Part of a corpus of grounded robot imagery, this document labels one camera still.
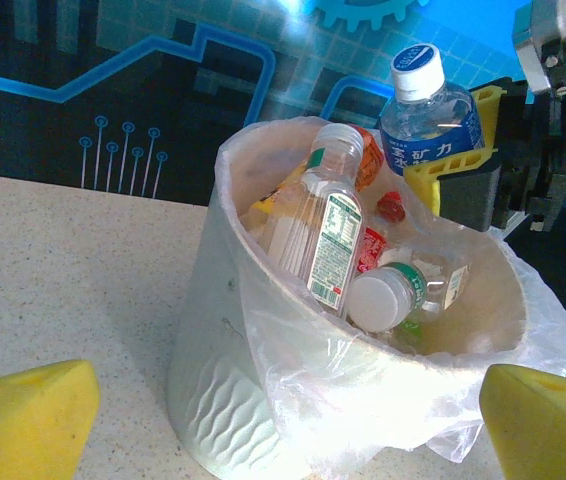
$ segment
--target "countertop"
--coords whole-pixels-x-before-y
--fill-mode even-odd
[[[0,178],[0,376],[72,358],[101,406],[77,479],[212,479],[164,384],[206,208]],[[500,479],[482,432],[462,464],[386,449],[353,479]]]

